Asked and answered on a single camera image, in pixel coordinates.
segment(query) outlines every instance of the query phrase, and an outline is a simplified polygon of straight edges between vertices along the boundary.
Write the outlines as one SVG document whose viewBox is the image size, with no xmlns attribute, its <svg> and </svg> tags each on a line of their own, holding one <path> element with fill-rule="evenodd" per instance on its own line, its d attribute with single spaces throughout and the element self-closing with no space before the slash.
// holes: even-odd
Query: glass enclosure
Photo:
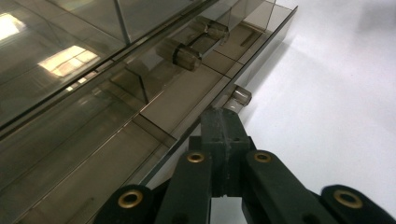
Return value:
<svg viewBox="0 0 396 224">
<path fill-rule="evenodd" d="M 92 220 L 251 72 L 295 12 L 279 8 L 275 25 L 275 1 L 164 2 L 0 1 L 1 223 Z"/>
</svg>

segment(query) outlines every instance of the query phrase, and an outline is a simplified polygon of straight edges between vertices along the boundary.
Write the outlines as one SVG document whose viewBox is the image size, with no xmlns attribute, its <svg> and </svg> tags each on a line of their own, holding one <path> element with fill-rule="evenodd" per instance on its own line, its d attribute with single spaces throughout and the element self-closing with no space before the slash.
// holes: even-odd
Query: screw hole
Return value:
<svg viewBox="0 0 396 224">
<path fill-rule="evenodd" d="M 259 162 L 271 161 L 271 155 L 266 152 L 258 152 L 254 155 L 254 159 Z"/>
<path fill-rule="evenodd" d="M 190 162 L 201 162 L 204 160 L 204 158 L 205 158 L 204 154 L 194 152 L 187 157 L 187 160 Z"/>
<path fill-rule="evenodd" d="M 143 194 L 139 190 L 126 191 L 119 197 L 119 206 L 122 208 L 133 208 L 143 200 Z"/>
<path fill-rule="evenodd" d="M 348 190 L 338 189 L 334 192 L 333 196 L 337 202 L 346 207 L 355 209 L 363 207 L 363 202 L 361 199 L 356 194 Z"/>
</svg>

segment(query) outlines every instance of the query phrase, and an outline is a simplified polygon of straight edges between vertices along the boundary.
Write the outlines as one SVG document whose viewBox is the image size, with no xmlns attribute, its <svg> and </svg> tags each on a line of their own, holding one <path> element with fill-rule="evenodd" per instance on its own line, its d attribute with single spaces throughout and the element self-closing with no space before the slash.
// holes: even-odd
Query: white surface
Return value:
<svg viewBox="0 0 396 224">
<path fill-rule="evenodd" d="M 247 86 L 247 134 L 308 189 L 347 185 L 396 217 L 396 1 L 277 3 L 299 11 Z"/>
</svg>

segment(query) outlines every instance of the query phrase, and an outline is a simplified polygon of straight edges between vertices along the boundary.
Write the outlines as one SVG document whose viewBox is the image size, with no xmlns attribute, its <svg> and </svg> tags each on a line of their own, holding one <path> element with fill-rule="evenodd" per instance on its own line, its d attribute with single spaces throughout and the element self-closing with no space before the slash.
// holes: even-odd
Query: white floor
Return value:
<svg viewBox="0 0 396 224">
<path fill-rule="evenodd" d="M 276 2 L 299 11 L 247 86 L 247 133 L 308 189 L 347 185 L 396 217 L 396 1 Z"/>
</svg>

